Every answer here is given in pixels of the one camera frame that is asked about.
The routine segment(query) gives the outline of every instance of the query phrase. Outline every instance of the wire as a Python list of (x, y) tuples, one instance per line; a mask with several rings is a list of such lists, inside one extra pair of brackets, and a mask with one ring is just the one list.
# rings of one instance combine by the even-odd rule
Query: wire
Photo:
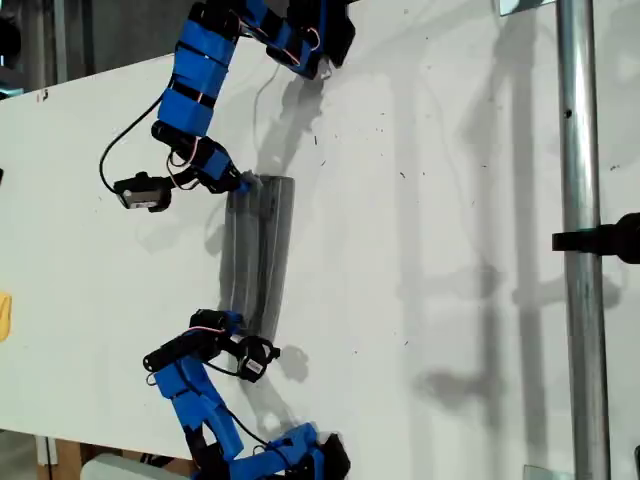
[(214, 370), (216, 370), (216, 371), (218, 371), (220, 373), (224, 373), (225, 375), (229, 375), (230, 377), (237, 377), (238, 376), (237, 373), (231, 372), (229, 370), (225, 370), (224, 368), (220, 368), (220, 367), (214, 365), (213, 363), (210, 363), (210, 362), (202, 362), (202, 363), (204, 363), (207, 367), (213, 368)]
[(193, 162), (193, 159), (196, 158), (196, 151), (198, 150), (198, 143), (200, 143), (201, 138), (202, 137), (196, 137), (195, 142), (193, 142), (193, 149), (191, 150), (191, 156), (189, 157), (189, 160), (185, 160), (179, 165), (173, 161), (173, 150), (171, 150), (171, 153), (169, 153), (169, 160), (171, 162), (171, 165), (173, 165), (176, 168), (188, 167), (189, 165), (191, 165), (191, 162)]
[(313, 32), (313, 33), (316, 34), (316, 40), (317, 40), (316, 41), (316, 46), (311, 49), (312, 52), (315, 52), (318, 49), (318, 47), (320, 46), (320, 34), (318, 33), (318, 31), (315, 28), (312, 28), (312, 27), (307, 28), (307, 32)]
[(213, 333), (225, 333), (225, 330), (219, 330), (217, 328), (196, 326), (196, 327), (187, 328), (182, 335), (188, 332), (193, 332), (194, 330), (204, 330), (205, 332), (213, 332)]
[(44, 443), (47, 446), (47, 472), (49, 480), (53, 480), (53, 468), (51, 467), (51, 450), (49, 450), (49, 437), (44, 437)]
[(287, 55), (289, 55), (289, 58), (291, 59), (291, 61), (293, 61), (293, 65), (295, 67), (299, 67), (300, 66), (300, 60), (298, 58), (296, 58), (292, 53), (290, 53), (289, 50), (287, 50), (286, 48), (283, 48), (282, 51), (284, 53), (286, 53)]
[(171, 171), (171, 167), (169, 167), (169, 164), (173, 164), (173, 152), (170, 152), (169, 155), (167, 156), (167, 172), (169, 172), (169, 177), (171, 177), (171, 181), (173, 182), (173, 185), (180, 189), (180, 190), (184, 190), (184, 191), (188, 191), (188, 190), (193, 190), (194, 188), (196, 188), (198, 185), (200, 185), (200, 181), (196, 180), (195, 182), (193, 182), (191, 185), (189, 185), (188, 187), (183, 187), (182, 185), (180, 185), (175, 177), (173, 176), (173, 172)]
[(227, 413), (229, 415), (231, 415), (231, 418), (233, 418), (235, 420), (235, 422), (238, 424), (238, 426), (245, 431), (245, 433), (247, 435), (249, 435), (251, 438), (253, 438), (256, 442), (260, 443), (265, 450), (273, 450), (274, 452), (276, 452), (278, 455), (280, 455), (280, 457), (282, 458), (282, 460), (284, 460), (285, 465), (287, 466), (288, 470), (291, 470), (293, 467), (291, 465), (291, 463), (289, 463), (289, 460), (287, 460), (287, 457), (284, 456), (284, 454), (280, 451), (280, 449), (278, 447), (274, 447), (273, 445), (265, 442), (264, 440), (262, 440), (259, 436), (257, 436), (255, 433), (253, 433), (251, 430), (249, 430), (244, 423), (242, 423), (240, 421), (240, 419), (238, 417), (236, 417), (236, 414), (233, 413), (231, 410), (229, 410), (229, 408), (222, 403), (221, 404), (222, 408), (224, 408)]
[(111, 149), (114, 147), (114, 145), (118, 143), (120, 140), (122, 140), (125, 135), (127, 135), (131, 130), (135, 128), (136, 125), (138, 125), (142, 120), (144, 120), (144, 118), (147, 115), (149, 115), (160, 104), (161, 101), (162, 101), (162, 95), (160, 95), (160, 97), (155, 102), (153, 102), (151, 106), (147, 108), (147, 110), (145, 110), (145, 112), (142, 115), (140, 115), (137, 119), (135, 119), (131, 125), (125, 128), (116, 138), (114, 138), (111, 141), (109, 145), (107, 145), (107, 148), (104, 149), (102, 157), (100, 157), (100, 164), (99, 164), (100, 179), (102, 180), (102, 183), (107, 188), (107, 190), (109, 190), (111, 193), (116, 193), (116, 191), (113, 189), (111, 185), (109, 185), (109, 183), (107, 182), (107, 179), (104, 176), (104, 162), (107, 159), (107, 155), (109, 154)]
[(262, 95), (262, 92), (264, 92), (265, 88), (267, 88), (269, 84), (276, 78), (276, 74), (278, 73), (279, 68), (280, 64), (276, 63), (276, 68), (271, 74), (271, 77), (269, 77), (269, 80), (267, 80), (264, 85), (260, 87), (258, 93), (256, 93), (256, 96), (253, 99), (253, 145), (255, 146), (256, 150), (260, 148), (258, 147), (258, 139), (256, 138), (256, 131), (258, 130), (258, 100), (260, 99), (260, 95)]

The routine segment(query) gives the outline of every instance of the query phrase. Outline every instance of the gray plastic object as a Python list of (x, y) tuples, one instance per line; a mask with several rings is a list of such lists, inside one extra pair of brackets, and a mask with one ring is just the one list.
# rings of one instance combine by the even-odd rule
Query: gray plastic object
[(261, 187), (227, 197), (219, 308), (244, 316), (242, 334), (273, 341), (287, 270), (295, 182), (289, 177), (258, 178)]

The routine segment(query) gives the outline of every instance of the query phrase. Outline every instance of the metal bracket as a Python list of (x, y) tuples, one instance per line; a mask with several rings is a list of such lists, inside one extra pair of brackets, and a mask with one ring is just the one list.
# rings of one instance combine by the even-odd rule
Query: metal bracket
[(58, 450), (55, 439), (36, 436), (36, 456), (38, 465), (57, 465)]
[(499, 0), (500, 16), (511, 15), (512, 13), (524, 12), (532, 8), (554, 3), (555, 0)]

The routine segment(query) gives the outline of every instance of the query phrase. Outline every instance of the cable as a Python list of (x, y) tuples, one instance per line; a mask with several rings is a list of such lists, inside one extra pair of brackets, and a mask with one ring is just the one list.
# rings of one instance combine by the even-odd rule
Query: cable
[(313, 32), (316, 34), (316, 40), (317, 40), (316, 46), (311, 49), (312, 52), (315, 52), (320, 46), (320, 34), (315, 28), (312, 28), (312, 27), (307, 28), (307, 32)]
[(221, 404), (222, 408), (224, 408), (226, 410), (226, 412), (231, 415), (231, 418), (233, 418), (233, 420), (238, 424), (238, 426), (245, 431), (245, 433), (247, 435), (249, 435), (251, 438), (253, 438), (256, 442), (262, 444), (264, 446), (265, 450), (272, 450), (274, 452), (276, 452), (278, 455), (280, 455), (280, 457), (282, 458), (282, 460), (284, 461), (285, 465), (287, 466), (287, 470), (291, 470), (293, 468), (293, 466), (291, 465), (291, 463), (289, 463), (289, 460), (287, 460), (287, 457), (284, 456), (284, 454), (280, 451), (280, 449), (278, 447), (274, 447), (273, 445), (271, 445), (268, 442), (265, 442), (264, 440), (262, 440), (259, 436), (257, 436), (255, 433), (253, 433), (251, 430), (249, 430), (244, 423), (242, 423), (240, 421), (240, 419), (238, 417), (236, 417), (236, 414), (233, 413), (231, 410), (229, 410), (229, 408), (222, 403)]
[(49, 480), (53, 480), (53, 468), (51, 467), (51, 451), (49, 450), (49, 437), (44, 437), (44, 443), (47, 446), (47, 472)]
[(100, 179), (102, 180), (102, 183), (107, 188), (107, 190), (109, 190), (111, 193), (116, 193), (116, 191), (113, 189), (111, 185), (109, 185), (109, 183), (107, 182), (107, 179), (104, 176), (104, 162), (107, 159), (107, 155), (109, 154), (111, 149), (114, 147), (114, 145), (118, 143), (120, 140), (122, 140), (125, 135), (127, 135), (131, 130), (135, 128), (136, 125), (138, 125), (142, 120), (144, 120), (144, 118), (147, 115), (149, 115), (160, 104), (161, 101), (162, 101), (162, 95), (160, 95), (160, 97), (155, 102), (153, 102), (151, 106), (142, 115), (140, 115), (136, 120), (134, 120), (134, 122), (131, 125), (125, 128), (116, 138), (114, 138), (111, 141), (109, 145), (107, 145), (107, 148), (104, 149), (104, 153), (102, 154), (102, 157), (100, 157), (100, 164), (99, 164)]
[[(198, 185), (200, 185), (200, 181), (196, 180), (195, 182), (193, 182), (191, 185), (189, 185), (188, 187), (183, 187), (182, 185), (180, 185), (175, 177), (173, 176), (173, 172), (171, 171), (171, 167), (169, 167), (169, 164), (173, 164), (173, 152), (169, 153), (169, 155), (167, 156), (167, 172), (169, 172), (169, 177), (171, 178), (171, 181), (173, 182), (173, 185), (180, 189), (180, 190), (184, 190), (184, 191), (188, 191), (188, 190), (193, 190), (194, 188), (196, 188)], [(183, 170), (182, 172), (176, 173), (176, 175), (180, 175), (181, 173), (184, 173), (186, 171)]]
[(206, 365), (207, 367), (213, 368), (214, 370), (216, 370), (216, 371), (218, 371), (220, 373), (224, 373), (225, 375), (229, 375), (230, 377), (237, 377), (238, 376), (237, 373), (231, 372), (229, 370), (225, 370), (224, 368), (220, 368), (220, 367), (214, 365), (213, 363), (210, 363), (210, 362), (202, 362), (202, 363), (204, 365)]
[(196, 158), (196, 152), (198, 151), (198, 144), (200, 143), (201, 138), (202, 137), (196, 137), (196, 140), (193, 142), (193, 149), (191, 150), (191, 155), (189, 156), (189, 160), (185, 160), (181, 164), (177, 164), (176, 162), (173, 161), (173, 150), (171, 150), (171, 153), (169, 153), (169, 162), (171, 163), (171, 165), (173, 165), (176, 168), (188, 167), (189, 165), (191, 165), (191, 162), (193, 162), (193, 159)]
[(225, 333), (224, 330), (219, 330), (217, 328), (196, 326), (196, 327), (187, 328), (182, 335), (184, 335), (185, 333), (188, 333), (188, 332), (192, 332), (194, 330), (204, 330), (205, 332), (213, 332), (213, 333)]

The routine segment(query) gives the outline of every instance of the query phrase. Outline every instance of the black clamp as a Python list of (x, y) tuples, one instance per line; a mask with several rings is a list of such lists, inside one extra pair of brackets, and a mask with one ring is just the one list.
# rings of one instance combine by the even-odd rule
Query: black clamp
[(236, 371), (228, 374), (255, 383), (262, 378), (269, 364), (280, 357), (280, 349), (269, 340), (254, 335), (234, 341), (231, 338), (233, 330), (241, 322), (242, 316), (237, 313), (198, 310), (191, 317), (192, 331), (188, 335), (165, 343), (144, 357), (142, 364), (149, 373), (156, 373), (188, 355), (208, 362), (224, 351), (238, 361)]
[(555, 233), (553, 251), (617, 255), (625, 263), (640, 264), (640, 213), (629, 213), (615, 225)]

